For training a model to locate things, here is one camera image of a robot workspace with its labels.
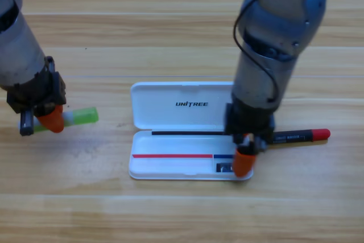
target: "red marker cap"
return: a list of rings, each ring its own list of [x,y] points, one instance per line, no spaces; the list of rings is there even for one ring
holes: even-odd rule
[[[328,129],[312,129],[312,135],[312,141],[324,141],[331,136],[331,132]]]

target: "open case lid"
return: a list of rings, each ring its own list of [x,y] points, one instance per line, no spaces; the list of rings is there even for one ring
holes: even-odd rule
[[[134,125],[152,130],[224,129],[232,82],[145,82],[131,88]]]

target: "marker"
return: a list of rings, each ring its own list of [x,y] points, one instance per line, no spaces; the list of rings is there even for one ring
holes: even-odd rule
[[[272,144],[324,141],[331,135],[328,129],[309,129],[275,132]]]
[[[64,126],[83,125],[86,123],[95,123],[98,121],[98,113],[96,108],[83,108],[74,111],[63,112],[62,117]],[[34,133],[47,131],[48,129],[40,124],[38,119],[34,117]]]

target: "green marker cap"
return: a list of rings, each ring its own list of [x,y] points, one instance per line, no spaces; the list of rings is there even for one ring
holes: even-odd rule
[[[74,110],[73,122],[75,125],[83,125],[85,123],[94,123],[98,121],[98,113],[96,108],[84,108]]]

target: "wooden table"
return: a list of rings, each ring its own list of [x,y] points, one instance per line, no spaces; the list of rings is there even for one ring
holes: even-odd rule
[[[129,177],[131,85],[231,81],[241,1],[24,0],[67,109],[100,121],[21,138],[1,93],[0,242],[363,243],[364,0],[328,0],[276,114],[327,143],[272,147],[243,184]]]

